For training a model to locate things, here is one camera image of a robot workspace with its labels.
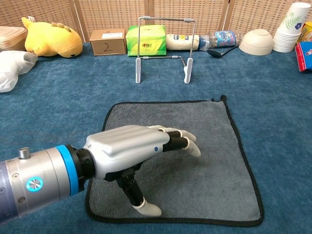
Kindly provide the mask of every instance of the snack package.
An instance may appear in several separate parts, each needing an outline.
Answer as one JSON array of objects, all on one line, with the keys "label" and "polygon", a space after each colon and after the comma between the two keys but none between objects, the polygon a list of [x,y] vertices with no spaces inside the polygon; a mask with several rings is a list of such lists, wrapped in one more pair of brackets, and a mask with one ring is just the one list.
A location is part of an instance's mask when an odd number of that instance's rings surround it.
[{"label": "snack package", "polygon": [[312,22],[306,22],[303,25],[297,43],[301,41],[312,41]]},{"label": "snack package", "polygon": [[299,42],[295,46],[299,71],[312,70],[312,42]]}]

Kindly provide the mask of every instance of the stack of paper cups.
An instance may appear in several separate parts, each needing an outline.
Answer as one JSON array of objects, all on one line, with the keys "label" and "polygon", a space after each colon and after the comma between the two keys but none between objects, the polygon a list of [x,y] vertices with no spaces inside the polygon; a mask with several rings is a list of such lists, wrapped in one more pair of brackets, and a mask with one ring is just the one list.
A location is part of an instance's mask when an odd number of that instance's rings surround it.
[{"label": "stack of paper cups", "polygon": [[294,2],[273,38],[273,50],[287,53],[293,50],[306,22],[311,5],[305,2]]}]

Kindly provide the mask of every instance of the green tissue box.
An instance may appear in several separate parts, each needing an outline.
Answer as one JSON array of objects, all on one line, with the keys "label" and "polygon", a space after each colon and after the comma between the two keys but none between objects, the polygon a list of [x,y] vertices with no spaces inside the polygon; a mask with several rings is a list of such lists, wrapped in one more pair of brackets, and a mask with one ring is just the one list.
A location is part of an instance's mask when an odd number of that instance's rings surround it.
[{"label": "green tissue box", "polygon": [[[126,35],[128,56],[137,56],[138,26],[130,26]],[[167,55],[164,25],[140,27],[140,56]]]}]

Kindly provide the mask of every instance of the stuffed dinosaur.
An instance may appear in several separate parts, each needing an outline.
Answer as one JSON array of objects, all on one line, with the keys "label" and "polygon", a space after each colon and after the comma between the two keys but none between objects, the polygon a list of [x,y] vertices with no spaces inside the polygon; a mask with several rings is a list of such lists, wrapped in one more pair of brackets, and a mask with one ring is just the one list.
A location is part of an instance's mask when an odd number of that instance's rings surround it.
[{"label": "stuffed dinosaur", "polygon": [[61,55],[70,58],[82,52],[82,40],[77,32],[62,23],[31,22],[21,18],[28,30],[26,51],[37,56]]}]

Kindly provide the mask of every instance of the wicker panel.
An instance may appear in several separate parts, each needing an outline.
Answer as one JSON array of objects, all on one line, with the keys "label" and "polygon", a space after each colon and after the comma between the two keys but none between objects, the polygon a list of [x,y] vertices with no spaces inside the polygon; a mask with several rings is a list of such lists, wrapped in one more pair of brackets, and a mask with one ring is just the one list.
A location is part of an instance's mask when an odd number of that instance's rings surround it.
[{"label": "wicker panel", "polygon": [[[195,34],[206,35],[219,29],[224,2],[228,0],[154,0],[154,16],[192,18]],[[164,24],[167,34],[191,34],[193,28],[191,23],[177,21],[155,20],[154,24]]]},{"label": "wicker panel", "polygon": [[33,16],[37,22],[61,22],[77,31],[76,14],[72,13],[68,0],[1,0],[0,3],[1,26],[23,27],[21,17]]},{"label": "wicker panel", "polygon": [[89,39],[93,30],[137,25],[145,15],[144,0],[78,0]]},{"label": "wicker panel", "polygon": [[[268,30],[272,36],[295,0],[235,0],[228,29],[247,33],[256,28]],[[312,0],[301,0],[312,4]],[[311,11],[308,20],[312,20]]]}]

